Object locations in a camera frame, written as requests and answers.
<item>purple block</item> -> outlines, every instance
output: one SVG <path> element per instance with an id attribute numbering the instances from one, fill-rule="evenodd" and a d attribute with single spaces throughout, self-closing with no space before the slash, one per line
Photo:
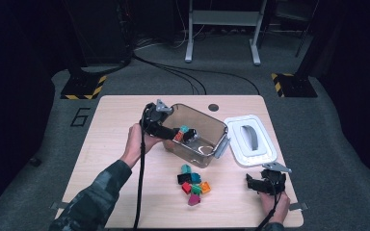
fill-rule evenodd
<path id="1" fill-rule="evenodd" d="M 191 206 L 194 206 L 196 204 L 200 203 L 200 197 L 197 194 L 191 194 L 191 197 L 189 197 L 188 204 Z"/>

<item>gray carpet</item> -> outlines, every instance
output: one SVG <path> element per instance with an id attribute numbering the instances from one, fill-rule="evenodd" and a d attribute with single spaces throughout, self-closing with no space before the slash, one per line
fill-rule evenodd
<path id="1" fill-rule="evenodd" d="M 294 54 L 297 38 L 270 34 L 259 50 L 261 66 L 254 66 L 249 37 L 241 35 L 197 41 L 194 60 L 185 64 L 186 44 L 179 48 L 154 45 L 135 51 L 146 60 L 175 66 L 222 71 L 252 81 L 260 90 L 276 130 L 298 199 L 310 209 L 303 211 L 304 225 L 294 230 L 370 230 L 370 170 L 359 160 L 340 129 L 336 110 L 316 78 L 310 82 L 317 98 L 279 98 L 272 72 L 294 73 L 299 58 Z M 110 68 L 89 67 L 89 71 Z M 246 80 L 231 75 L 186 71 L 203 83 L 207 94 L 257 94 Z M 0 198 L 0 230 L 46 230 L 61 201 L 98 100 L 106 94 L 197 94 L 190 84 L 154 66 L 133 60 L 124 69 L 108 75 L 94 100 L 60 99 L 68 72 L 53 76 L 55 102 L 44 141 L 36 157 L 39 167 L 26 165 Z M 193 81 L 200 94 L 203 89 Z M 70 127 L 80 108 L 88 116 L 84 126 Z"/>

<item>person's right hand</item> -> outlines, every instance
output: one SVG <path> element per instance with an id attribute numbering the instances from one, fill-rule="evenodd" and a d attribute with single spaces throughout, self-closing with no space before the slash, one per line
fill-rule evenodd
<path id="1" fill-rule="evenodd" d="M 275 206 L 275 196 L 269 195 L 264 192 L 259 192 L 260 199 L 262 202 L 262 207 L 266 215 L 273 209 Z M 276 211 L 273 216 L 270 218 L 269 223 L 277 222 L 277 223 L 284 223 L 286 219 L 288 208 L 290 207 L 290 198 L 288 197 L 286 192 L 281 192 L 281 195 L 277 195 L 277 199 L 280 196 L 280 200 L 278 201 Z"/>
<path id="2" fill-rule="evenodd" d="M 120 160 L 128 164 L 131 168 L 136 165 L 141 157 L 141 132 L 141 125 L 138 123 L 135 123 L 133 126 L 130 127 L 128 131 L 127 144 L 125 145 L 125 151 L 119 158 Z M 157 142 L 162 141 L 162 139 L 151 137 L 148 134 L 145 134 L 144 139 L 145 153 L 147 153 Z"/>

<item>white container lid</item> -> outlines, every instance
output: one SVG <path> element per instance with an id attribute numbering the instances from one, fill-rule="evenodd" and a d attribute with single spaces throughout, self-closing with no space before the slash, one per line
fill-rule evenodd
<path id="1" fill-rule="evenodd" d="M 230 147 L 236 161 L 244 167 L 254 167 L 276 160 L 278 154 L 269 134 L 256 115 L 225 119 Z"/>

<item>transparent bin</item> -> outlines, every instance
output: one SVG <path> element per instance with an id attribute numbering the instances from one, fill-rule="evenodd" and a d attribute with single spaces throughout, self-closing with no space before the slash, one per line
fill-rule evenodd
<path id="1" fill-rule="evenodd" d="M 172 107 L 173 114 L 164 121 L 163 126 L 173 129 L 186 125 L 195 129 L 199 138 L 187 144 L 166 140 L 164 147 L 197 167 L 207 167 L 214 157 L 219 159 L 229 145 L 226 124 L 183 104 L 174 104 Z"/>

